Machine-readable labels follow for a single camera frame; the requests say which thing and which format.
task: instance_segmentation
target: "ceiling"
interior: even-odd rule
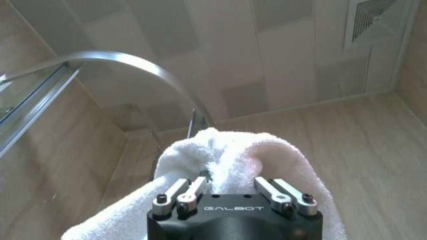
[[[59,54],[124,52],[170,70],[215,120],[391,88],[403,33],[345,50],[349,0],[10,0]],[[80,76],[108,111],[136,106],[159,130],[191,106],[166,85],[98,63]]]

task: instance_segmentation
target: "shower rail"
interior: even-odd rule
[[[163,69],[160,66],[147,61],[146,59],[127,53],[115,52],[115,51],[96,51],[96,50],[82,51],[82,52],[71,53],[64,56],[59,56],[52,60],[44,61],[40,65],[24,71],[16,72],[14,74],[7,74],[0,78],[0,85],[3,85],[8,82],[20,81],[20,77],[30,75],[32,73],[36,73],[55,66],[60,66],[59,68],[63,68],[67,66],[72,71],[71,77],[66,79],[64,83],[58,87],[55,91],[50,91],[50,94],[44,96],[44,98],[39,101],[36,106],[32,108],[32,109],[36,109],[36,113],[34,112],[32,115],[28,115],[30,113],[24,113],[24,116],[20,117],[22,122],[19,123],[19,127],[11,134],[11,137],[8,137],[6,140],[3,140],[2,138],[0,157],[4,155],[4,153],[11,148],[14,143],[18,141],[20,136],[24,134],[26,130],[30,128],[30,126],[32,125],[32,123],[35,122],[35,120],[38,119],[38,117],[40,116],[40,114],[43,113],[43,111],[46,110],[46,108],[56,98],[56,96],[64,90],[68,83],[74,80],[86,62],[91,62],[91,61],[115,62],[115,63],[122,63],[124,65],[128,65],[136,68],[138,70],[140,70],[142,72],[150,73],[154,76],[156,76],[162,82],[164,82],[178,91],[178,93],[194,105],[194,109],[195,109],[194,116],[202,116],[197,118],[194,117],[193,119],[193,124],[188,129],[190,136],[195,134],[195,128],[194,128],[195,119],[198,119],[198,121],[205,121],[209,127],[214,126],[213,117],[199,97],[166,69]],[[14,111],[19,112],[22,107],[23,106],[20,104],[19,106],[15,107]],[[6,125],[4,123],[2,123],[0,133],[4,133],[4,129],[2,129],[4,127]]]

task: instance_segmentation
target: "towel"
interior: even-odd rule
[[[323,213],[323,239],[346,240],[346,230],[333,195],[309,160],[286,140],[269,133],[202,130],[175,142],[162,154],[155,179],[63,235],[63,240],[142,240],[147,238],[147,212],[152,200],[179,178],[211,173],[213,194],[253,194],[254,179],[285,179],[311,193]]]

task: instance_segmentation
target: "ventilation grille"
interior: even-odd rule
[[[353,0],[349,7],[346,47],[395,36],[410,0]]]

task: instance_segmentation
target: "tiled wall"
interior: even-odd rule
[[[0,0],[0,72],[54,53]],[[78,81],[0,158],[0,239],[58,240],[98,206],[126,144]]]
[[[421,0],[395,90],[427,126],[427,0]]]
[[[217,120],[391,89],[403,31],[345,50],[350,0],[11,2],[58,54],[99,49],[148,59]],[[96,69],[82,79],[103,107],[136,105],[159,130],[186,125],[191,107],[171,89],[124,67]]]

